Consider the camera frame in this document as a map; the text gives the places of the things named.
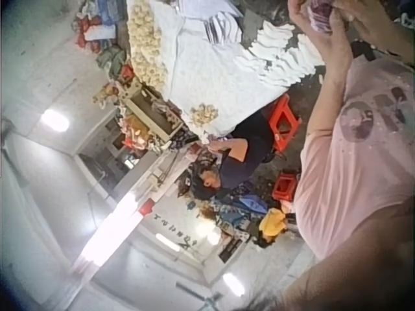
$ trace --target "red plastic stool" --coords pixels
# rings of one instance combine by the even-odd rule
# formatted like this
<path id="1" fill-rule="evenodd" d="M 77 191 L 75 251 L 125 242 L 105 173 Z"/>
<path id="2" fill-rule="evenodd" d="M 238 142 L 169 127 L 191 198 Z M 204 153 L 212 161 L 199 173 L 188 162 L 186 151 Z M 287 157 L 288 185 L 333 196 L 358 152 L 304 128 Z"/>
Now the red plastic stool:
<path id="1" fill-rule="evenodd" d="M 282 153 L 286 149 L 302 122 L 292 113 L 288 105 L 289 101 L 288 94 L 279 97 L 269 120 L 269 125 L 274 132 L 274 148 L 277 153 Z"/>
<path id="2" fill-rule="evenodd" d="M 274 200 L 285 200 L 292 202 L 297 187 L 297 179 L 294 174 L 280 174 L 275 183 L 272 197 Z"/>

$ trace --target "white fabric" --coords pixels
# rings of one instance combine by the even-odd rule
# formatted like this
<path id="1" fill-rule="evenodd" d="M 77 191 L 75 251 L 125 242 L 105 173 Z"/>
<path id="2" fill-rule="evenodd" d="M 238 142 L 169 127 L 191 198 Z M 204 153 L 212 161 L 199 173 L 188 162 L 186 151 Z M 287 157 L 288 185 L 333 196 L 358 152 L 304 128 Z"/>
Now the white fabric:
<path id="1" fill-rule="evenodd" d="M 128 0 L 128 11 L 134 0 Z M 195 128 L 186 117 L 184 121 L 198 135 L 204 131 L 213 135 L 229 133 L 241 121 L 272 102 L 287 87 L 265 86 L 255 73 L 246 73 L 233 59 L 243 55 L 239 44 L 213 46 L 189 28 L 174 8 L 150 0 L 154 19 L 161 29 L 161 57 L 168 71 L 163 90 L 184 115 L 200 104 L 212 104 L 219 116 L 204 128 Z"/>

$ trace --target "woman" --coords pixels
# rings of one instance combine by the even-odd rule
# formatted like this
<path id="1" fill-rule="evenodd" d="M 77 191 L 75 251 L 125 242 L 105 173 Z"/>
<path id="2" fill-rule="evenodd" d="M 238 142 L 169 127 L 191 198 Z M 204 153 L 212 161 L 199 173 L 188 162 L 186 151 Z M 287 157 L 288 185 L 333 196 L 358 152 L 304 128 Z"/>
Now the woman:
<path id="1" fill-rule="evenodd" d="M 221 189 L 222 194 L 229 192 L 248 180 L 272 153 L 274 134 L 260 111 L 237 125 L 231 135 L 231 139 L 213 141 L 208 146 L 211 152 L 222 154 L 219 166 L 210 163 L 194 169 L 191 188 L 195 198 L 209 200 Z"/>
<path id="2" fill-rule="evenodd" d="M 321 260 L 283 293 L 245 310 L 413 310 L 413 70 L 389 56 L 352 61 L 340 12 L 362 39 L 413 65 L 413 32 L 376 0 L 334 1 L 333 33 L 290 17 L 319 50 L 326 76 L 307 128 L 294 199 L 298 228 Z"/>

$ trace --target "dark hair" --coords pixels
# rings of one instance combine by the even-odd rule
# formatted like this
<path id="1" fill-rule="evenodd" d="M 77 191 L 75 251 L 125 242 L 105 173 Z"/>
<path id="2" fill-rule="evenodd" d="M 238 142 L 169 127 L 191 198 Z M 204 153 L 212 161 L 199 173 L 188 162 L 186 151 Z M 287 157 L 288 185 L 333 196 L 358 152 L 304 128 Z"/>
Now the dark hair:
<path id="1" fill-rule="evenodd" d="M 260 230 L 259 234 L 258 234 L 258 237 L 257 237 L 257 240 L 254 241 L 254 244 L 258 245 L 262 249 L 265 249 L 265 248 L 271 246 L 274 242 L 275 242 L 275 240 L 273 240 L 271 242 L 267 242 L 267 240 L 264 239 L 263 232 Z"/>
<path id="2" fill-rule="evenodd" d="M 191 192 L 193 196 L 202 201 L 210 200 L 212 197 L 216 195 L 218 192 L 217 189 L 213 187 L 207 187 L 204 185 L 202 178 L 200 177 L 201 174 L 208 170 L 212 170 L 212 164 L 209 165 L 197 165 L 193 169 L 192 173 L 192 180 L 191 180 Z"/>

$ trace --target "pink t-shirt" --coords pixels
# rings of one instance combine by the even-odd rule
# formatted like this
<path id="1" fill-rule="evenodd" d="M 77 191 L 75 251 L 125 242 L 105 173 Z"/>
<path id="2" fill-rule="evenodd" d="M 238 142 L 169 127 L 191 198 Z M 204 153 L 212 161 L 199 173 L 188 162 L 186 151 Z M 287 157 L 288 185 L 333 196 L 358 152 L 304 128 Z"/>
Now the pink t-shirt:
<path id="1" fill-rule="evenodd" d="M 313 133 L 301 153 L 298 228 L 319 259 L 374 212 L 414 195 L 414 73 L 357 58 L 333 133 Z"/>

